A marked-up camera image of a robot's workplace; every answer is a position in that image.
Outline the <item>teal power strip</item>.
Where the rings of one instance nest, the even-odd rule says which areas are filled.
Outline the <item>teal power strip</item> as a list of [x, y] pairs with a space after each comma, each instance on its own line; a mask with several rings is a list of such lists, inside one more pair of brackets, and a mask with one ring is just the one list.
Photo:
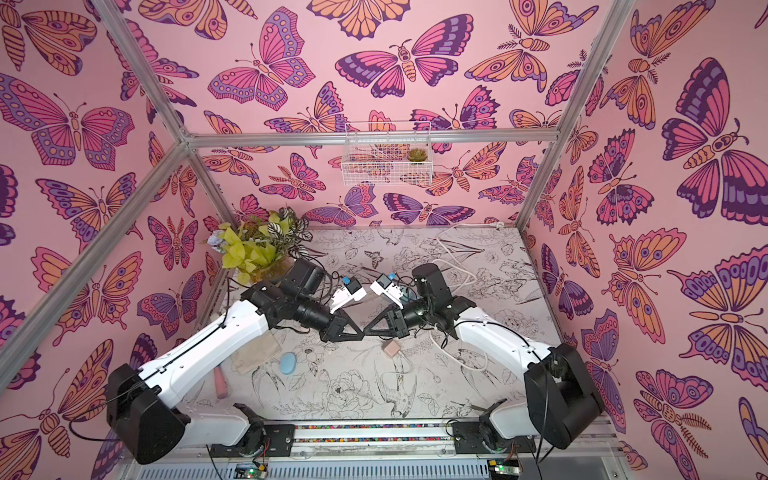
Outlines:
[[420, 298], [420, 296], [410, 287], [402, 287], [401, 291], [401, 300], [404, 302], [411, 302]]

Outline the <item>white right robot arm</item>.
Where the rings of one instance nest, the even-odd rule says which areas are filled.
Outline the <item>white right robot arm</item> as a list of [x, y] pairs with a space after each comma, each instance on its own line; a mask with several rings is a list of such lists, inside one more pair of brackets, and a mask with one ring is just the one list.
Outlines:
[[434, 263], [418, 266], [412, 277], [414, 297], [405, 293], [393, 274], [381, 275], [370, 284], [372, 293], [387, 297], [391, 304], [364, 332], [404, 338], [412, 329], [428, 325], [519, 372], [524, 400], [502, 399], [479, 418], [480, 436], [488, 449], [502, 449], [523, 436], [537, 436], [565, 449], [605, 412], [597, 386], [574, 347], [535, 341], [493, 319], [474, 301], [453, 294]]

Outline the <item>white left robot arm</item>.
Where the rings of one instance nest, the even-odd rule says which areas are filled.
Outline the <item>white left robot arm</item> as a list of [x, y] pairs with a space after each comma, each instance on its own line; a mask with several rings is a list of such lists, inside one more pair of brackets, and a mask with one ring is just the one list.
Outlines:
[[295, 261], [280, 280], [248, 287], [218, 319], [169, 352], [133, 368], [124, 364], [108, 378], [106, 420], [140, 465], [161, 460], [177, 448], [214, 447], [237, 455], [260, 454], [267, 433], [253, 409], [230, 407], [184, 411], [181, 402], [199, 381], [249, 342], [285, 320], [318, 333], [323, 342], [359, 341], [362, 330], [344, 306], [366, 295], [345, 277], [328, 303], [315, 299], [324, 271]]

